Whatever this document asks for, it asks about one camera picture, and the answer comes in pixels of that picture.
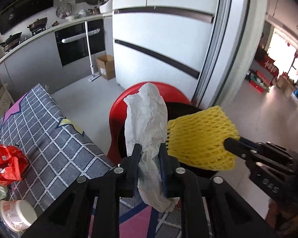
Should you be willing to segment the red snack wrapper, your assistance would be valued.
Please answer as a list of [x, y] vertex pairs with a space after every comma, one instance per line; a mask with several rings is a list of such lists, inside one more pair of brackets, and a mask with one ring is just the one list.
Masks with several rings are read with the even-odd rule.
[[0, 145], [0, 185], [7, 186], [22, 180], [30, 163], [16, 146]]

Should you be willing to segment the white stick vacuum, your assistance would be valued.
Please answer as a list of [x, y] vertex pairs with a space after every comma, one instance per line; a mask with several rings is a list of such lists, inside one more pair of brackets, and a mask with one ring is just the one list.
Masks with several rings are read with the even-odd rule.
[[99, 34], [100, 29], [95, 29], [95, 30], [89, 31], [87, 21], [84, 22], [84, 29], [85, 29], [85, 33], [81, 33], [81, 34], [78, 34], [78, 35], [75, 35], [75, 36], [71, 36], [69, 38], [64, 38], [64, 39], [62, 39], [62, 43], [67, 44], [67, 43], [74, 42], [74, 41], [77, 41], [77, 40], [82, 39], [82, 38], [86, 38], [86, 45], [87, 45], [87, 49], [88, 49], [88, 56], [89, 56], [90, 70], [91, 70], [91, 76], [88, 78], [88, 81], [93, 82], [94, 80], [96, 80], [97, 78], [100, 77], [100, 74], [95, 73], [95, 69], [94, 69], [94, 65], [93, 65], [92, 57], [91, 57], [91, 48], [90, 48], [89, 37], [93, 36], [93, 35], [96, 35], [96, 34]]

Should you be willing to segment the grey kitchen counter cabinet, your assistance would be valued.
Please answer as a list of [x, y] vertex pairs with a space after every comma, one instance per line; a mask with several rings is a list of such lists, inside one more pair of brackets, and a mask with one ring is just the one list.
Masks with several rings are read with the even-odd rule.
[[91, 76], [89, 57], [62, 66], [57, 49], [55, 32], [67, 27], [102, 19], [105, 31], [105, 51], [92, 54], [97, 72], [96, 58], [111, 54], [112, 16], [95, 15], [51, 27], [29, 38], [0, 59], [0, 77], [13, 99], [19, 99], [37, 84], [54, 93], [84, 77]]

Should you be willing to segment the white round plastic tub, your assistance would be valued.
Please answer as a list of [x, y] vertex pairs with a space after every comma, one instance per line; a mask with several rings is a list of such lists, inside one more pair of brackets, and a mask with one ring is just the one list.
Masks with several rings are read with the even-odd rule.
[[1, 200], [0, 217], [14, 232], [28, 229], [38, 218], [34, 208], [25, 200]]

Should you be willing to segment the grey checked tablecloth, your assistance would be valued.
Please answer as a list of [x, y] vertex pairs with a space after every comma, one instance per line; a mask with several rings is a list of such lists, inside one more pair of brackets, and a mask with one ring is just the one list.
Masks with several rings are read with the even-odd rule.
[[37, 85], [0, 119], [0, 145], [18, 147], [28, 158], [28, 176], [6, 201], [25, 200], [38, 218], [26, 230], [10, 230], [0, 217], [0, 235], [21, 237], [157, 237], [167, 213], [141, 202], [125, 213], [120, 196], [124, 169], [113, 167], [90, 139], [61, 125], [61, 112]]

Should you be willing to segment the white refrigerator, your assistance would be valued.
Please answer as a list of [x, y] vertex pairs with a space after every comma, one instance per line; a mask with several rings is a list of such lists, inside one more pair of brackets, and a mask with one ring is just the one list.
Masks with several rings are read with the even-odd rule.
[[116, 80], [162, 82], [226, 108], [253, 61], [268, 0], [113, 0]]

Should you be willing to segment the black wok on stove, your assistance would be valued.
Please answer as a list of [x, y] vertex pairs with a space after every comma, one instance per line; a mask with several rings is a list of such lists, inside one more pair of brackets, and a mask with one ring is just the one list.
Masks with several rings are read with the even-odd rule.
[[10, 35], [8, 39], [0, 43], [0, 47], [4, 49], [5, 53], [10, 52], [12, 49], [14, 49], [19, 45], [21, 40], [21, 35], [22, 35], [22, 32], [16, 33], [14, 35]]

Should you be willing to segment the red trash bin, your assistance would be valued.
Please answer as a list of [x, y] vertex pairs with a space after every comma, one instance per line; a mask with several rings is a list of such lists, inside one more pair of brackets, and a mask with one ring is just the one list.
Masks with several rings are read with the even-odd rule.
[[223, 145], [211, 133], [214, 120], [225, 114], [220, 107], [201, 111], [189, 104], [178, 89], [163, 83], [138, 83], [125, 90], [110, 110], [112, 142], [108, 157], [119, 163], [136, 143], [150, 156], [142, 169], [160, 173], [153, 159], [161, 143], [183, 168], [198, 177], [211, 178], [222, 169]]

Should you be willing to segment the yellow foam fruit net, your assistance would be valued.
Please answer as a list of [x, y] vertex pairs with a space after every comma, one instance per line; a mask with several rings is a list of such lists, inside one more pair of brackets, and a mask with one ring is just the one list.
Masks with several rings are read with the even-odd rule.
[[236, 156], [224, 141], [240, 135], [219, 106], [168, 121], [167, 152], [190, 167], [212, 171], [232, 170]]

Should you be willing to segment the white paper tissue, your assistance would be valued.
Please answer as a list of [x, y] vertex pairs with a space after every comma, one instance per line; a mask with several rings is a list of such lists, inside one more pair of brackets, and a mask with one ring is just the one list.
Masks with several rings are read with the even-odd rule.
[[139, 91], [124, 98], [127, 105], [125, 143], [127, 156], [132, 155], [136, 143], [142, 153], [138, 164], [138, 191], [147, 205], [158, 212], [174, 210], [179, 198], [166, 198], [158, 158], [160, 144], [167, 138], [167, 107], [156, 85], [145, 83]]

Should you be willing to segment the brown cardboard box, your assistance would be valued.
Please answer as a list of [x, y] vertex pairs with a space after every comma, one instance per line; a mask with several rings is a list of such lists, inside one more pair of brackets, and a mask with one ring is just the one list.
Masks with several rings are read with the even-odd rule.
[[114, 58], [111, 55], [102, 55], [96, 58], [98, 72], [106, 80], [115, 78]]

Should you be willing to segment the black range hood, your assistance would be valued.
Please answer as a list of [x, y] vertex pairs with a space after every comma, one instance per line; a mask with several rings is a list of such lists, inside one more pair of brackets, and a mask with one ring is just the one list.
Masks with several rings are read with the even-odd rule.
[[54, 0], [10, 0], [0, 12], [3, 35], [27, 18], [54, 6]]

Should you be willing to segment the black built-in oven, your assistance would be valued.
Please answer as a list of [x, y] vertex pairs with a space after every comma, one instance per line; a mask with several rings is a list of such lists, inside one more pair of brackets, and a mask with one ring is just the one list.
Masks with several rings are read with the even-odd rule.
[[[88, 30], [100, 29], [99, 34], [89, 37], [91, 54], [105, 51], [105, 31], [102, 19], [88, 22]], [[79, 39], [67, 44], [62, 43], [62, 39], [69, 38], [81, 33], [85, 33], [84, 23], [73, 25], [55, 32], [57, 49], [62, 66], [66, 66], [84, 57], [88, 57], [86, 38]]]

